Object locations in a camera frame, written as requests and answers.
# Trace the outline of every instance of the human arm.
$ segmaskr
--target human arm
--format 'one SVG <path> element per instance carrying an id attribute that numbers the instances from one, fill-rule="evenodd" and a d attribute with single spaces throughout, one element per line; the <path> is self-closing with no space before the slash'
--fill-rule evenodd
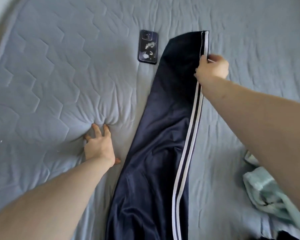
<path id="1" fill-rule="evenodd" d="M 203 95 L 300 210 L 300 103 L 225 80 L 228 62 L 209 58 L 195 74 Z"/>
<path id="2" fill-rule="evenodd" d="M 28 191 L 0 212 L 0 239 L 69 240 L 101 177 L 115 159 L 111 134 L 85 136 L 86 161 L 47 183 Z"/>

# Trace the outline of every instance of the navy blue pants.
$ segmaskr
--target navy blue pants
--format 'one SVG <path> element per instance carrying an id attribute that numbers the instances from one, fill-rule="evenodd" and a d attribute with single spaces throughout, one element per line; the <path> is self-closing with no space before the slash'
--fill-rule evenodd
<path id="1" fill-rule="evenodd" d="M 121 171 L 106 240 L 187 240 L 188 169 L 202 93 L 194 77 L 208 31 L 171 39 Z"/>

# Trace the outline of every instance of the hand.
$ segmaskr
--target hand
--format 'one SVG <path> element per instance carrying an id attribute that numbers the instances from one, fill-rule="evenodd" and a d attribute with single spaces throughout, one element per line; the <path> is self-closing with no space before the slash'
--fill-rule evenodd
<path id="1" fill-rule="evenodd" d="M 87 144 L 84 147 L 84 152 L 86 154 L 86 160 L 90 159 L 104 159 L 106 160 L 110 167 L 114 164 L 119 164 L 120 159 L 115 157 L 113 151 L 111 133 L 107 125 L 103 125 L 104 136 L 102 136 L 99 126 L 92 124 L 92 128 L 96 134 L 96 138 L 92 138 L 89 135 L 85 135 L 84 138 L 87 140 Z"/>
<path id="2" fill-rule="evenodd" d="M 209 55 L 209 59 L 214 61 L 208 63 L 206 56 L 201 56 L 198 68 L 196 68 L 195 77 L 203 85 L 206 79 L 221 77 L 225 79 L 229 74 L 229 63 L 222 56 Z"/>

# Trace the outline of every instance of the phone case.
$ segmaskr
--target phone case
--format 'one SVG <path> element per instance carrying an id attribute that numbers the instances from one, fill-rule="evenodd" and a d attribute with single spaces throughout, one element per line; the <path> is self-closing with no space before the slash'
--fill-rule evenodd
<path id="1" fill-rule="evenodd" d="M 141 30 L 139 41 L 138 60 L 140 62 L 157 64 L 158 33 L 148 30 Z"/>

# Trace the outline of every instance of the gray bed sheet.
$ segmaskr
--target gray bed sheet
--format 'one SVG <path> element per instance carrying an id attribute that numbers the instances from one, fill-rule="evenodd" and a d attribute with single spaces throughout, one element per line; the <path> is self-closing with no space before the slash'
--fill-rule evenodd
<path id="1" fill-rule="evenodd" d="M 109 124 L 124 161 L 157 65 L 137 60 L 139 30 L 168 40 L 210 30 L 229 79 L 300 101 L 300 0 L 21 0 L 0 45 L 0 209 L 79 164 L 82 135 Z M 189 239 L 245 239 L 292 226 L 255 210 L 245 148 L 204 100 L 189 173 Z M 73 239 L 103 239 L 122 165 L 104 175 Z"/>

